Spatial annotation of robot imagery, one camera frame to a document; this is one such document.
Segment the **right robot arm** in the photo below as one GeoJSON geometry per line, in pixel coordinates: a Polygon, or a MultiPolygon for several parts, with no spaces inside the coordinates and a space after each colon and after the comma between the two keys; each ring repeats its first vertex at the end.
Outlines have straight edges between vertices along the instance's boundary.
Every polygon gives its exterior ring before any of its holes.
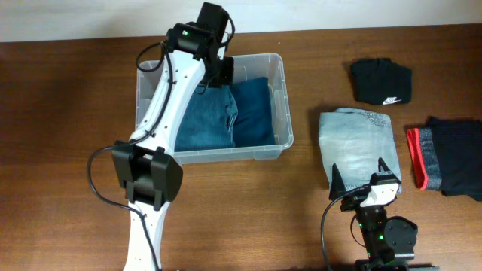
{"type": "Polygon", "coordinates": [[[363,238],[361,244],[367,253],[366,260],[357,260],[355,270],[439,270],[431,264],[411,265],[415,258],[414,247],[418,226],[401,216],[388,217],[385,207],[397,199],[401,181],[392,173],[383,159],[378,160],[378,171],[370,181],[347,190],[339,169],[332,166],[330,204],[324,210],[320,225],[321,242],[325,241],[325,219],[329,210],[340,204],[342,212],[354,212],[363,238]]]}

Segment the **blue denim jeans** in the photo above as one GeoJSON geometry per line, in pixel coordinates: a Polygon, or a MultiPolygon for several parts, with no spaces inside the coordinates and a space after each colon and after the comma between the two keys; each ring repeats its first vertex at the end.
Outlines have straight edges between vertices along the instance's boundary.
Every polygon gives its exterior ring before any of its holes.
{"type": "Polygon", "coordinates": [[[233,126],[238,115],[228,86],[195,89],[182,119],[175,151],[233,148],[233,126]]]}

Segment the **light grey jeans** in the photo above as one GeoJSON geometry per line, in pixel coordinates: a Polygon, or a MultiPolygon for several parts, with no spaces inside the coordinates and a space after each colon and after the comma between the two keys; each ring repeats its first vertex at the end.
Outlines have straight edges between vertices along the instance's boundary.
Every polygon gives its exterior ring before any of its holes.
{"type": "Polygon", "coordinates": [[[362,186],[378,171],[383,159],[397,178],[401,170],[392,122],[388,115],[355,108],[323,112],[319,118],[319,147],[328,178],[336,165],[346,190],[362,186]]]}

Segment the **dark teal shirt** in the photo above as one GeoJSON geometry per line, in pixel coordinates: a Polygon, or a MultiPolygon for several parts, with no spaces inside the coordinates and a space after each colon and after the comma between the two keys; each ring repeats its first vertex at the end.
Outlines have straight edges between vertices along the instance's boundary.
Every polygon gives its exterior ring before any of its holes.
{"type": "Polygon", "coordinates": [[[270,88],[266,77],[251,79],[230,88],[238,115],[233,125],[237,148],[274,145],[270,88]]]}

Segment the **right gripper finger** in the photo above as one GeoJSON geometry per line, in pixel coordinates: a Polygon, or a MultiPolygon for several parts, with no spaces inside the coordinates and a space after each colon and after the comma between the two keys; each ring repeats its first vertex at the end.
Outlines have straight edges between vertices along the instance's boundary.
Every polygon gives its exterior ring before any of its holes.
{"type": "Polygon", "coordinates": [[[385,163],[385,161],[383,160],[382,157],[378,158],[378,172],[379,173],[392,174],[391,169],[386,165],[386,163],[385,163]]]}
{"type": "Polygon", "coordinates": [[[332,171],[332,177],[331,177],[331,184],[330,184],[329,199],[335,200],[339,196],[343,196],[346,193],[346,188],[336,163],[332,165],[331,171],[332,171]]]}

